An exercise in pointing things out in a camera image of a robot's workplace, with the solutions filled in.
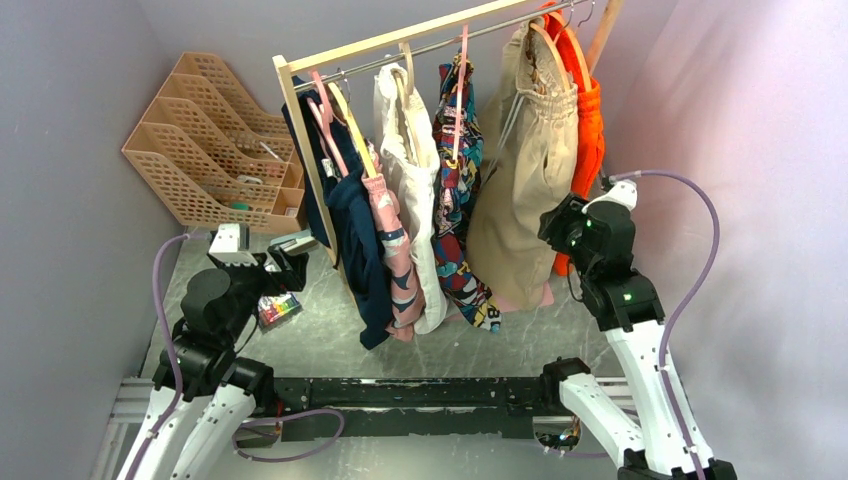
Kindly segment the beige shorts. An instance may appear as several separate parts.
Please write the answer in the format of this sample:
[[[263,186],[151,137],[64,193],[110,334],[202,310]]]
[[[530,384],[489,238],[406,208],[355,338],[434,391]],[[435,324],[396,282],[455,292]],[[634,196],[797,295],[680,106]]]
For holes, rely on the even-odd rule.
[[[498,88],[478,116],[482,184],[467,238],[474,274],[516,303],[551,276],[556,253],[538,238],[540,216],[570,193],[578,149],[577,87],[559,84],[529,21],[504,46]]]

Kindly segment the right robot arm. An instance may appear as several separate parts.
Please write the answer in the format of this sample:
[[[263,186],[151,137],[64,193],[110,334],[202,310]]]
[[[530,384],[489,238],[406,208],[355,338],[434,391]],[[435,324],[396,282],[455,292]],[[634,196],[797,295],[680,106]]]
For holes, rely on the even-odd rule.
[[[635,415],[619,407],[578,358],[544,366],[539,398],[550,413],[570,411],[615,464],[620,479],[734,479],[715,457],[691,408],[663,336],[665,314],[653,283],[632,265],[631,207],[609,195],[568,195],[542,214],[538,236],[575,264],[581,303],[618,359]]]

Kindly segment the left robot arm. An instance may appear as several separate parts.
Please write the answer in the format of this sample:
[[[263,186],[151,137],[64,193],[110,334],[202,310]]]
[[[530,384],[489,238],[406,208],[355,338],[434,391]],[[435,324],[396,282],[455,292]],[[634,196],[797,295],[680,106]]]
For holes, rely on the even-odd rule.
[[[212,456],[251,416],[279,414],[272,367],[237,353],[236,343],[263,299],[304,289],[309,256],[280,246],[241,250],[236,262],[209,255],[181,301],[182,317],[164,331],[142,429],[121,479],[200,479]]]

